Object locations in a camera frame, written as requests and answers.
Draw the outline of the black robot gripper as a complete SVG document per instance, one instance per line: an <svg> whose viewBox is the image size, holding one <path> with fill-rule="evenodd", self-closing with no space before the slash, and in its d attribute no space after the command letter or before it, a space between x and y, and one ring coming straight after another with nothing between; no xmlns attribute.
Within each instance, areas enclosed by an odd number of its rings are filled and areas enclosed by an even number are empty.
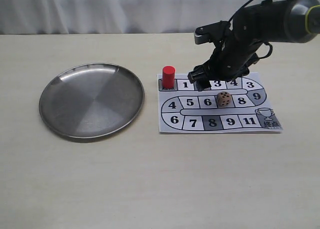
<svg viewBox="0 0 320 229"><path fill-rule="evenodd" d="M230 24L230 32L217 43L210 58L187 75L197 91L211 88L209 80L233 80L247 75L249 66L258 60L255 55L265 42L261 7L238 10Z"/></svg>

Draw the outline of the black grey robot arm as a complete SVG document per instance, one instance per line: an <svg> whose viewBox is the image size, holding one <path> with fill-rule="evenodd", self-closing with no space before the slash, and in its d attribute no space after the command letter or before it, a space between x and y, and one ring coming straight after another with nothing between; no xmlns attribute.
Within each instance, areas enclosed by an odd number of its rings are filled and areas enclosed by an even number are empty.
<svg viewBox="0 0 320 229"><path fill-rule="evenodd" d="M210 81L233 81L247 76L249 67L261 60L256 52L262 45L269 47L269 57L273 42L303 44L319 33L318 0L265 0L241 8L232 22L219 21L195 30L195 43L213 43L214 50L187 78L198 91L209 88Z"/></svg>

